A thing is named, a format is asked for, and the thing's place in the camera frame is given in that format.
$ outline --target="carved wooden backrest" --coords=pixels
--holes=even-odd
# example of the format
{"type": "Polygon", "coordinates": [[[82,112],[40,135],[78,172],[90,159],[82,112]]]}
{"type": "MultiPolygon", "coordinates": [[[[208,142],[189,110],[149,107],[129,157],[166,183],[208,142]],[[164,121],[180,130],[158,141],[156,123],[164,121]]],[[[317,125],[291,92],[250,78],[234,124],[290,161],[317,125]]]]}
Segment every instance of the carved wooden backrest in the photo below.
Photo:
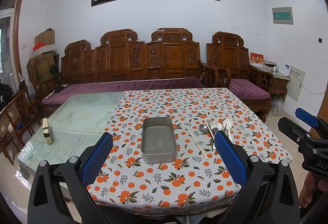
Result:
{"type": "Polygon", "coordinates": [[[200,76],[199,43],[188,30],[161,28],[151,38],[145,44],[136,32],[123,29],[105,33],[93,50],[86,40],[69,44],[62,58],[63,83],[200,76]]]}
{"type": "Polygon", "coordinates": [[[187,29],[160,28],[151,39],[145,50],[149,79],[199,77],[199,43],[187,29]]]}
{"type": "Polygon", "coordinates": [[[217,32],[212,41],[206,44],[207,63],[213,67],[229,69],[232,78],[247,79],[249,55],[244,40],[236,34],[217,32]]]}

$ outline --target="white electronic device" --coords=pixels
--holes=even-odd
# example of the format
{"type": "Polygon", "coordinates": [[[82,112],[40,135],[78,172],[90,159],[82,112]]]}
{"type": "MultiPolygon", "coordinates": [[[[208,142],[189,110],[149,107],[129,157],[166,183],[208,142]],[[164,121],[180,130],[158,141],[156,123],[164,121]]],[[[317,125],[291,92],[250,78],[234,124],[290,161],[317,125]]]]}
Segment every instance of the white electronic device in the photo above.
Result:
{"type": "Polygon", "coordinates": [[[279,67],[278,67],[278,72],[280,72],[281,74],[285,75],[285,76],[289,76],[290,74],[290,65],[285,64],[285,63],[280,63],[279,67]]]}

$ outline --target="silver bolt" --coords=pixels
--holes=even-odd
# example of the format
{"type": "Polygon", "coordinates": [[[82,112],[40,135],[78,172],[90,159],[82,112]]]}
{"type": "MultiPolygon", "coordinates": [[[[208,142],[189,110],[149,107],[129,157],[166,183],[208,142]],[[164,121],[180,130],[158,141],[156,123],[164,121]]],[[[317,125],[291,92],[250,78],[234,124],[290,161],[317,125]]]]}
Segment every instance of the silver bolt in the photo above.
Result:
{"type": "Polygon", "coordinates": [[[71,156],[69,158],[70,163],[75,163],[77,161],[77,156],[71,156]]]}
{"type": "Polygon", "coordinates": [[[40,165],[40,167],[43,167],[43,166],[45,166],[46,165],[46,161],[45,160],[41,160],[40,161],[40,163],[39,163],[39,165],[40,165]]]}
{"type": "Polygon", "coordinates": [[[287,160],[282,160],[282,161],[281,161],[281,164],[282,164],[283,166],[287,167],[289,163],[288,163],[287,160]]]}
{"type": "Polygon", "coordinates": [[[258,158],[256,155],[252,155],[252,156],[251,156],[251,160],[252,160],[253,162],[258,162],[258,161],[259,161],[259,158],[258,158]]]}

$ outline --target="purple cushion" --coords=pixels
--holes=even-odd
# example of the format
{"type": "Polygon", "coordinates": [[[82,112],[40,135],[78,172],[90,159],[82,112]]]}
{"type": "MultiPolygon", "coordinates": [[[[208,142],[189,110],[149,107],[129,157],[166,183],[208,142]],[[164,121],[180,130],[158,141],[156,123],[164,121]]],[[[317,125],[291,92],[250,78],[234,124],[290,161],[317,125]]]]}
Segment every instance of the purple cushion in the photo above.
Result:
{"type": "Polygon", "coordinates": [[[270,94],[246,79],[231,79],[228,89],[240,100],[259,100],[270,97],[270,94]]]}
{"type": "Polygon", "coordinates": [[[49,99],[43,99],[44,104],[63,104],[71,95],[119,92],[129,90],[156,90],[156,89],[178,89],[178,88],[204,88],[197,77],[179,79],[156,79],[141,81],[104,82],[74,84],[66,87],[49,99]]]}

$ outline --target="wooden sofa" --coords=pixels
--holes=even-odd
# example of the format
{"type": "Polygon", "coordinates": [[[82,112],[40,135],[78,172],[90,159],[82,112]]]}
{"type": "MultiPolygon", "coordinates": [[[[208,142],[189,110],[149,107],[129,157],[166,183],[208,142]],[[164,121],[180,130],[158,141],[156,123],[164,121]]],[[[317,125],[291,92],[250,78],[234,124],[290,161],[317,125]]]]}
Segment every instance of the wooden sofa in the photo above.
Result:
{"type": "Polygon", "coordinates": [[[200,60],[199,43],[188,30],[160,28],[151,39],[138,41],[136,32],[123,29],[105,33],[95,49],[86,40],[69,44],[61,58],[61,73],[37,86],[43,113],[50,115],[72,94],[219,85],[218,70],[200,60]],[[72,86],[45,99],[53,82],[72,86]]]}
{"type": "Polygon", "coordinates": [[[236,34],[217,32],[206,44],[207,64],[219,70],[219,86],[228,88],[265,122],[271,109],[273,75],[249,64],[248,49],[236,34]]]}

